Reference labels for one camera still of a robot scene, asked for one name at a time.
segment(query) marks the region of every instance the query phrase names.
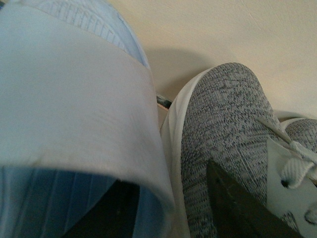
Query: dark black object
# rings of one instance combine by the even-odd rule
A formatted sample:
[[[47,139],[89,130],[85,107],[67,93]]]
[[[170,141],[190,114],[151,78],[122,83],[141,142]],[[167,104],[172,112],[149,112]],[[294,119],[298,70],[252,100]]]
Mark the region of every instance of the dark black object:
[[[213,161],[207,165],[207,186],[219,238],[303,238]]]
[[[131,238],[140,187],[116,180],[100,201],[62,238]]]

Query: cream wall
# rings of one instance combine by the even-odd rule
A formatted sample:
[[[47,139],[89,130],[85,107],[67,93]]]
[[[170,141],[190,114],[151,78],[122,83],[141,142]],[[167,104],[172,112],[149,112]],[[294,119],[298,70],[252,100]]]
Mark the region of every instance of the cream wall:
[[[174,99],[200,71],[235,61],[280,117],[317,118],[316,0],[109,1],[139,37],[159,93]]]

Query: sneaker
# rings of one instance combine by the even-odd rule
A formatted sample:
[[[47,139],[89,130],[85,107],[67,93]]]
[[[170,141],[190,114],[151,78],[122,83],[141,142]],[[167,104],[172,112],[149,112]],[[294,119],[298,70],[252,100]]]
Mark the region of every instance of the sneaker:
[[[268,138],[282,143],[280,134],[279,120],[246,66],[223,64],[189,81],[161,128],[177,210],[170,237],[217,237],[206,182],[209,160],[266,205],[267,143]],[[298,228],[291,212],[279,218]]]

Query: shoelace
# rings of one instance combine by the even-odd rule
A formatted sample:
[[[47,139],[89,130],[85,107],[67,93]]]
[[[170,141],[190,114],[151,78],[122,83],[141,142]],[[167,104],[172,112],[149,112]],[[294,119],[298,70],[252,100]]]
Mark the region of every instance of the shoelace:
[[[314,182],[317,181],[317,153],[307,149],[297,141],[293,141],[285,132],[276,129],[264,118],[257,119],[261,124],[274,132],[279,138],[286,142],[276,141],[292,152],[293,157],[284,165],[280,177],[284,187],[296,189],[301,185],[304,177]],[[305,213],[305,220],[317,225],[317,202],[311,204]]]

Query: wide white strap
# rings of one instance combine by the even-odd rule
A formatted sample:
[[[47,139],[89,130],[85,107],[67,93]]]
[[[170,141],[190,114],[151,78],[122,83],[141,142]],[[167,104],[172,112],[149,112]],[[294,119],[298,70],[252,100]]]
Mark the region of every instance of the wide white strap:
[[[110,175],[173,195],[151,72],[38,9],[0,14],[0,165]]]

